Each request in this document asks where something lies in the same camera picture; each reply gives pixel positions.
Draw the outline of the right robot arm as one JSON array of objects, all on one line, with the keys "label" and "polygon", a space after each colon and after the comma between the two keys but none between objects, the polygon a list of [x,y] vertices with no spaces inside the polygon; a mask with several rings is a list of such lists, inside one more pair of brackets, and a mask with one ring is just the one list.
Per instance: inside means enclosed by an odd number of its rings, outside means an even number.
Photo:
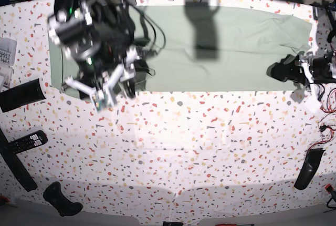
[{"label": "right robot arm", "polygon": [[50,40],[78,66],[61,78],[61,89],[82,96],[113,94],[120,87],[135,97],[136,64],[156,54],[155,38],[135,38],[128,0],[55,0],[47,19]]}]

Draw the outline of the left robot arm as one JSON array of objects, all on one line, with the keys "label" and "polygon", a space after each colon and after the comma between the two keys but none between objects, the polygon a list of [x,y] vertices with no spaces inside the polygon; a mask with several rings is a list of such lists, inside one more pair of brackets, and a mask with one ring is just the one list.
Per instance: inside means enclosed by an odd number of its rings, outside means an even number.
[{"label": "left robot arm", "polygon": [[335,2],[314,3],[313,18],[317,29],[311,50],[272,64],[267,70],[269,77],[304,86],[335,83]]}]

